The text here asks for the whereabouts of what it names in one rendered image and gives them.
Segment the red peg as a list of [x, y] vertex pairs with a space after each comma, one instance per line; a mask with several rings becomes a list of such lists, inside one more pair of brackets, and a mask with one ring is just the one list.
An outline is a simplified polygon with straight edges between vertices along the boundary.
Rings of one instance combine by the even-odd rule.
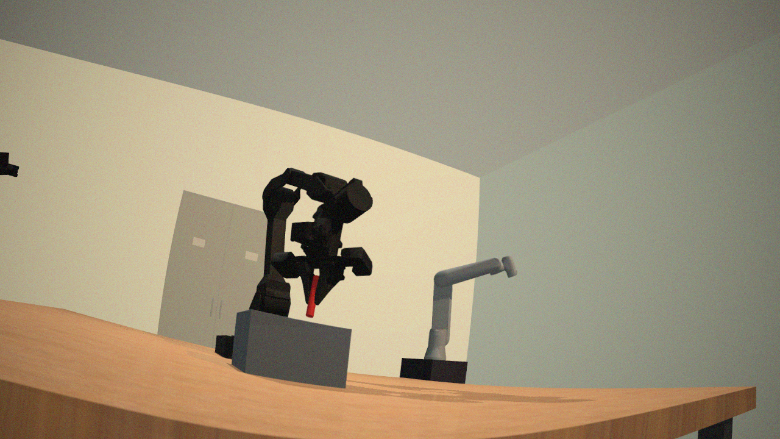
[[318, 275], [314, 275], [314, 278], [313, 278], [313, 281], [312, 281], [312, 286], [310, 287], [310, 296], [309, 296], [307, 312], [306, 312], [306, 316], [309, 317], [309, 318], [314, 318], [314, 311], [315, 311], [315, 306], [316, 306], [316, 304], [314, 303], [314, 297], [315, 297], [316, 286], [317, 286], [318, 280], [319, 280], [319, 276]]

